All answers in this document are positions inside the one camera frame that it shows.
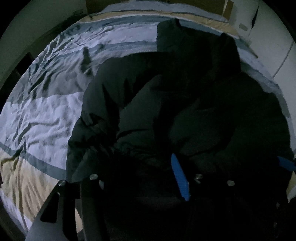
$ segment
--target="black metal bracket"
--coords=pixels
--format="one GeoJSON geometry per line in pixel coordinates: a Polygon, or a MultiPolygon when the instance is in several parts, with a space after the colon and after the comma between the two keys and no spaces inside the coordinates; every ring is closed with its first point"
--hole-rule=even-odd
{"type": "Polygon", "coordinates": [[[109,241],[101,209],[103,190],[96,174],[78,183],[61,180],[37,214],[25,241],[78,241],[75,199],[81,199],[85,241],[109,241]]]}

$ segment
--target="striped bedding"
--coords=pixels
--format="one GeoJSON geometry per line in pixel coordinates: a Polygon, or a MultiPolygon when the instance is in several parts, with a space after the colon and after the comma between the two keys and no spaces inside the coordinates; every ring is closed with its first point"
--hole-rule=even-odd
{"type": "MultiPolygon", "coordinates": [[[[277,95],[290,126],[291,147],[296,149],[280,88],[226,19],[184,4],[174,8],[174,4],[149,3],[142,8],[129,3],[111,5],[66,29],[34,60],[4,105],[0,115],[0,196],[24,234],[58,180],[65,178],[67,142],[81,114],[83,93],[100,64],[111,57],[156,51],[157,24],[169,18],[217,35],[226,32],[236,40],[242,70],[265,91],[277,95]]],[[[288,198],[295,192],[293,174],[288,198]]],[[[76,222],[80,231],[79,217],[76,222]]]]}

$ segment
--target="dark clothing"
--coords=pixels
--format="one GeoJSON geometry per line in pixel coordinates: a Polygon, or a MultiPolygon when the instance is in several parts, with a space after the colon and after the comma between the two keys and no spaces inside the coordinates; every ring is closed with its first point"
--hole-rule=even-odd
{"type": "Polygon", "coordinates": [[[275,95],[241,72],[235,42],[226,34],[169,20],[157,27],[157,51],[100,65],[68,142],[67,180],[96,173],[105,181],[112,240],[182,240],[190,225],[187,240],[216,240],[214,230],[229,237],[231,225],[246,232],[255,218],[231,216],[228,207],[250,212],[226,198],[236,192],[228,193],[227,180],[259,218],[271,221],[262,206],[282,199],[290,179],[275,157],[292,156],[275,95]],[[191,202],[180,197],[172,153],[190,182],[191,202]],[[205,177],[203,186],[192,182],[196,173],[205,177]],[[190,213],[201,219],[188,225],[190,213]]]}

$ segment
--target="bedsheet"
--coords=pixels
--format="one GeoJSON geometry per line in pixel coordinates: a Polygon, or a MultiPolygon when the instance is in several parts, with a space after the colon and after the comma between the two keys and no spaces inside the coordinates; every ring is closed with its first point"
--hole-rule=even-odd
{"type": "MultiPolygon", "coordinates": [[[[295,131],[279,86],[227,22],[188,12],[128,9],[91,15],[59,34],[16,84],[0,115],[1,200],[27,233],[58,180],[65,178],[67,142],[81,115],[83,93],[100,64],[111,57],[156,51],[157,24],[178,18],[185,27],[220,35],[237,44],[242,70],[278,97],[295,131]]],[[[296,193],[293,174],[288,198],[296,193]]]]}

